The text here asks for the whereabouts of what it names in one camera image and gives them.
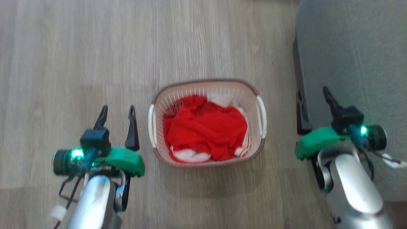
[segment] wooden floor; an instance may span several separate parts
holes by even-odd
[[[146,176],[132,181],[123,228],[333,227],[309,163],[294,156],[298,4],[0,0],[1,227],[42,228],[50,209],[66,204],[52,156],[79,145],[103,104],[113,145],[124,144],[135,105],[146,163]],[[169,168],[149,142],[151,101],[169,84],[213,78],[259,90],[269,120],[264,150],[232,167]]]

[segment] green mount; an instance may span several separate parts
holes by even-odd
[[[350,139],[349,135],[339,135],[332,127],[322,127],[304,135],[295,147],[298,160],[310,159],[314,154],[338,141]]]
[[[131,176],[141,177],[145,173],[143,158],[137,152],[123,148],[112,147],[106,157],[95,159],[92,167],[106,164],[130,173]]]

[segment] gray couch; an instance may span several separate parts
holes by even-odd
[[[387,131],[386,153],[407,161],[407,1],[302,0],[296,35],[303,90],[314,128],[331,121],[322,86],[365,123]],[[407,201],[407,169],[370,156],[384,200]]]

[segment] white laundry basket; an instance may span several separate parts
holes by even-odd
[[[249,121],[251,146],[241,158],[228,161],[211,161],[201,164],[185,164],[174,161],[164,142],[163,117],[173,102],[190,95],[206,96],[208,99],[227,97],[238,102]],[[248,83],[239,80],[194,81],[176,84],[162,89],[150,106],[149,136],[156,156],[165,164],[175,167],[210,167],[246,162],[256,157],[263,149],[267,133],[267,116],[263,100]]]

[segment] red garment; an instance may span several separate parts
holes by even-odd
[[[164,115],[164,140],[175,161],[179,160],[171,146],[174,152],[192,149],[209,153],[214,161],[232,159],[246,131],[247,122],[236,108],[221,107],[202,96],[180,99]]]

